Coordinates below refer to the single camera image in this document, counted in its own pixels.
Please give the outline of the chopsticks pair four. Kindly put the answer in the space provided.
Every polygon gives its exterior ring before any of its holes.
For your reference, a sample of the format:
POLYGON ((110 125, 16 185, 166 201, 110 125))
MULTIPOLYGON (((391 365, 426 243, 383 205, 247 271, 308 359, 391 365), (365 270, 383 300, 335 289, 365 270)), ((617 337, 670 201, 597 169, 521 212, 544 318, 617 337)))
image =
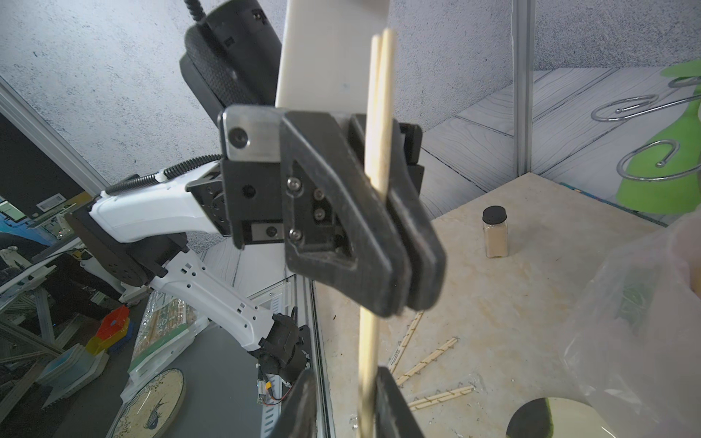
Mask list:
POLYGON ((454 388, 445 392, 440 392, 431 396, 423 397, 408 403, 408 407, 412 412, 425 409, 434 405, 446 403, 448 401, 463 397, 474 392, 476 388, 473 385, 454 388))

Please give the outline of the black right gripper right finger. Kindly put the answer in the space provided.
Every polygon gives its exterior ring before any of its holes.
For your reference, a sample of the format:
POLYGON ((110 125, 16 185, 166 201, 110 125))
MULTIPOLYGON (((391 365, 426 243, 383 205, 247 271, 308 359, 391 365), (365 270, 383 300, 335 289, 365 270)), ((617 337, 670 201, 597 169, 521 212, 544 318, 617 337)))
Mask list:
POLYGON ((386 367, 378 368, 375 386, 375 436, 424 438, 403 394, 386 367))

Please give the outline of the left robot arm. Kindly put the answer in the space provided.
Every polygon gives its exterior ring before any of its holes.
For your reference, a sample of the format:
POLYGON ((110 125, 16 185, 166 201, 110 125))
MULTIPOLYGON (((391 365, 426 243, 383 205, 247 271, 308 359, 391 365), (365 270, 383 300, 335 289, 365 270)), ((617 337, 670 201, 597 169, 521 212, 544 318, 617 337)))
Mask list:
POLYGON ((220 153, 113 184, 69 224, 120 282, 182 299, 255 357, 261 377, 293 383, 309 364, 308 328, 237 294, 187 234, 281 243, 292 272, 384 318, 436 304, 447 255, 419 198, 421 128, 392 125, 385 200, 364 173, 371 38, 390 5, 291 1, 283 35, 256 1, 187 8, 181 72, 220 153))

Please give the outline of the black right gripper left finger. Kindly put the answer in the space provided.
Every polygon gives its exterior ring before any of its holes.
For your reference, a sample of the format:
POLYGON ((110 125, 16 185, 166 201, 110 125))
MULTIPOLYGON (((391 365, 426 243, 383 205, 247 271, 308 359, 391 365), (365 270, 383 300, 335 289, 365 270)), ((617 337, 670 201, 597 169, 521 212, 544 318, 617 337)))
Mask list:
POLYGON ((318 385, 312 369, 304 370, 282 408, 269 438, 317 436, 318 385))

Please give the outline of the chopsticks pair one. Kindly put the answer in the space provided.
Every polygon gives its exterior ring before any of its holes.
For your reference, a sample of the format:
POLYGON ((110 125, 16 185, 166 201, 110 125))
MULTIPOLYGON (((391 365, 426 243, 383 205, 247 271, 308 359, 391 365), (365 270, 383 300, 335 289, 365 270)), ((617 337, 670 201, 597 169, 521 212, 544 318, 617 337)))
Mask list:
POLYGON ((423 315, 425 312, 420 311, 417 312, 416 315, 414 316, 414 319, 412 322, 408 325, 407 330, 405 332, 405 335, 402 337, 400 342, 397 344, 396 349, 394 350, 394 353, 390 357, 387 367, 390 371, 390 373, 394 373, 396 370, 399 362, 401 361, 401 358, 403 357, 403 354, 405 353, 405 350, 411 341, 412 337, 414 336, 414 332, 416 331, 423 315))

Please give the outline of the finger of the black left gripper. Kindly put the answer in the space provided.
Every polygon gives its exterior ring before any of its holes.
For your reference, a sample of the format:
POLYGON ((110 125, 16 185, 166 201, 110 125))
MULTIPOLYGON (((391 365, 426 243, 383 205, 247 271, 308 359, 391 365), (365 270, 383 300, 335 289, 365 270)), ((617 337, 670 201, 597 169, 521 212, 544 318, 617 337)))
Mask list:
POLYGON ((328 113, 289 111, 279 126, 282 216, 291 271, 350 298, 357 273, 350 184, 363 171, 328 113))
POLYGON ((354 202, 352 249, 357 273, 350 298, 372 311, 429 310, 441 293, 447 254, 423 208, 406 164, 402 124, 392 122, 389 192, 376 208, 364 172, 350 184, 354 202))

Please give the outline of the chopsticks pair two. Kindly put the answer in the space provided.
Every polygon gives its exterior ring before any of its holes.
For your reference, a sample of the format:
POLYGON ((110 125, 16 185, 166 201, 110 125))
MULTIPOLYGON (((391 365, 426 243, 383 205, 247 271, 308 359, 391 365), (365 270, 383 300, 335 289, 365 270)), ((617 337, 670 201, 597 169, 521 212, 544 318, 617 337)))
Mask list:
POLYGON ((428 356, 423 358, 421 361, 418 361, 418 363, 416 363, 412 368, 410 368, 406 372, 402 373, 399 377, 397 377, 395 379, 395 383, 398 386, 404 385, 408 380, 410 380, 416 374, 420 373, 423 369, 425 369, 431 363, 437 361, 448 350, 452 349, 456 345, 456 343, 458 343, 458 338, 452 337, 447 342, 445 342, 443 345, 441 345, 440 347, 435 349, 433 352, 431 352, 428 356))

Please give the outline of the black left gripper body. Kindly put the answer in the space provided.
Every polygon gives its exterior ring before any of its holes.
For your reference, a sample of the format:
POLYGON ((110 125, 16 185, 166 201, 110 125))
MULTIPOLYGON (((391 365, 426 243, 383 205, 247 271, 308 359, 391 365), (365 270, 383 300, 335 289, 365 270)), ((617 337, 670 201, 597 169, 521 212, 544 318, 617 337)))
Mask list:
MULTIPOLYGON (((279 126, 290 109, 235 105, 220 114, 222 153, 215 169, 192 182, 193 193, 221 235, 237 248, 281 243, 283 224, 279 126)), ((328 113, 361 163, 365 157, 363 114, 328 113)))

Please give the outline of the chopsticks pair three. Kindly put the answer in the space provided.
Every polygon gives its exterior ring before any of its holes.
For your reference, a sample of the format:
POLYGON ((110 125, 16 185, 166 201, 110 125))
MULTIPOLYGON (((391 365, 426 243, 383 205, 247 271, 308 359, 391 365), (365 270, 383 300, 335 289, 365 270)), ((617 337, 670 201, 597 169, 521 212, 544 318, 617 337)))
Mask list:
MULTIPOLYGON (((394 57, 396 34, 387 27, 372 37, 364 171, 372 186, 377 210, 386 209, 392 153, 392 106, 394 105, 394 57)), ((358 437, 374 436, 380 318, 360 308, 358 351, 358 437)))

